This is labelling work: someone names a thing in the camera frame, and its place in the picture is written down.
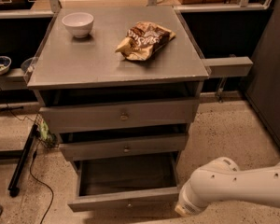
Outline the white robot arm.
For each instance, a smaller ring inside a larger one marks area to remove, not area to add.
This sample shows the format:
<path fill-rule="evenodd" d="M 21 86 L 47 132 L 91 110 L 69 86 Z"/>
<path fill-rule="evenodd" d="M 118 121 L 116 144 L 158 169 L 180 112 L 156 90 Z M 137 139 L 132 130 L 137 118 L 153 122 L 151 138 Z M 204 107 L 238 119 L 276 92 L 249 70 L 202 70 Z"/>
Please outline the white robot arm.
<path fill-rule="evenodd" d="M 210 203 L 243 201 L 280 208 L 280 162 L 241 171 L 231 159 L 220 157 L 196 169 L 179 192 L 175 211 L 198 215 Z"/>

